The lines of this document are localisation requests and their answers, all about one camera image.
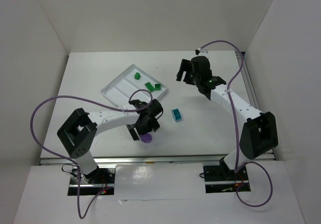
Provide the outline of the purple lego piece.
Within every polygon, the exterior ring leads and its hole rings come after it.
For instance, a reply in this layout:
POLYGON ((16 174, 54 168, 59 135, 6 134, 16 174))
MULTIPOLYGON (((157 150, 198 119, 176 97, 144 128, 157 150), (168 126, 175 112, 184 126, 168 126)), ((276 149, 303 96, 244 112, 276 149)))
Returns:
POLYGON ((140 140, 144 143, 151 143, 152 142, 152 136, 151 134, 147 133, 147 134, 144 134, 144 135, 141 135, 140 136, 140 140))

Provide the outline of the teal lego brick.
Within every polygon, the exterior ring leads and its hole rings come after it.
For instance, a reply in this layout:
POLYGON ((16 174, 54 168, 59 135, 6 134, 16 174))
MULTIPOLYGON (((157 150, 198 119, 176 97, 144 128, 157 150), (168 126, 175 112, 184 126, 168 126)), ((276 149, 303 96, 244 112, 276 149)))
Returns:
POLYGON ((173 118, 174 118, 174 120, 175 120, 176 122, 182 120, 182 115, 181 115, 181 113, 180 113, 180 111, 179 111, 178 108, 172 110, 172 115, 173 115, 173 118))

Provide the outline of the green lego brick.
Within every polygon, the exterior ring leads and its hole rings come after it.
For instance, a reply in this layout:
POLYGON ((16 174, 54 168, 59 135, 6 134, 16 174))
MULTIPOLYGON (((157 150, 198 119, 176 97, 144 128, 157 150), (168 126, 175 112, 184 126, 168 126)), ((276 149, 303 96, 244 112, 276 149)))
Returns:
POLYGON ((155 91, 155 88, 154 86, 150 83, 150 82, 147 82, 144 84, 146 89, 149 91, 149 92, 154 92, 155 91))
POLYGON ((154 88, 156 91, 160 91, 162 89, 161 84, 159 83, 155 84, 154 88))
POLYGON ((139 72, 136 72, 136 73, 135 73, 134 79, 135 79, 135 80, 139 80, 139 79, 140 79, 140 73, 139 73, 139 72))

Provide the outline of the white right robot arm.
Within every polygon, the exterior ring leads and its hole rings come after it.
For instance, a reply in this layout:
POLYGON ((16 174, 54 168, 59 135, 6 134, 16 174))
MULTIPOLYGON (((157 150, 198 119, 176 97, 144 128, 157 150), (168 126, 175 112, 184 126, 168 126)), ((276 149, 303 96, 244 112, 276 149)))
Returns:
POLYGON ((239 147, 220 159, 219 165, 204 168, 206 181, 232 181, 235 168, 254 160, 278 145, 275 116, 252 107, 238 94, 228 89, 225 80, 213 76, 205 56, 183 59, 177 81, 194 85, 208 100, 220 105, 237 120, 239 147))

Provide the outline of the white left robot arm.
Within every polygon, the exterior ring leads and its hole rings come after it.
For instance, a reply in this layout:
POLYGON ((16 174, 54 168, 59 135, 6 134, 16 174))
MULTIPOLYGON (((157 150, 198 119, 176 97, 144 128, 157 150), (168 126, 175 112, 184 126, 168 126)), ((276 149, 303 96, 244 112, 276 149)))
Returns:
POLYGON ((90 183, 98 183, 105 176, 90 153, 96 136, 126 126, 134 141, 150 143, 150 133, 160 128, 157 118, 163 114, 164 109, 158 100, 152 100, 150 105, 140 100, 131 100, 127 106, 132 106, 133 109, 129 112, 121 109, 87 113, 83 108, 78 108, 57 131, 70 158, 77 162, 83 176, 90 183))

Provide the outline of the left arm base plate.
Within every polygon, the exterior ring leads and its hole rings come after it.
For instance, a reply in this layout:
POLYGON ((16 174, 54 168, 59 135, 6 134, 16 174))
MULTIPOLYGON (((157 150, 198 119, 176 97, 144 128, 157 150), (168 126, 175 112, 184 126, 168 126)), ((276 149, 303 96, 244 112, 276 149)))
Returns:
MULTIPOLYGON (((78 170, 75 165, 64 164, 62 172, 69 175, 68 196, 76 196, 78 188, 78 170)), ((114 194, 116 167, 114 165, 103 165, 99 167, 99 172, 91 176, 85 176, 80 172, 80 196, 94 196, 99 191, 101 195, 114 194)))

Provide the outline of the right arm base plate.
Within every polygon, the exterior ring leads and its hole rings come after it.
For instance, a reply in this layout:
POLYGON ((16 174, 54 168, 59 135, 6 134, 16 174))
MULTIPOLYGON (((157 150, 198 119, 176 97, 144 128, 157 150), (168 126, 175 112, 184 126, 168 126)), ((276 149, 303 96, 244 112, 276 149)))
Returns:
POLYGON ((237 173, 230 170, 223 158, 218 164, 203 166, 203 172, 199 177, 205 181, 206 193, 248 192, 251 190, 246 167, 242 167, 237 173))

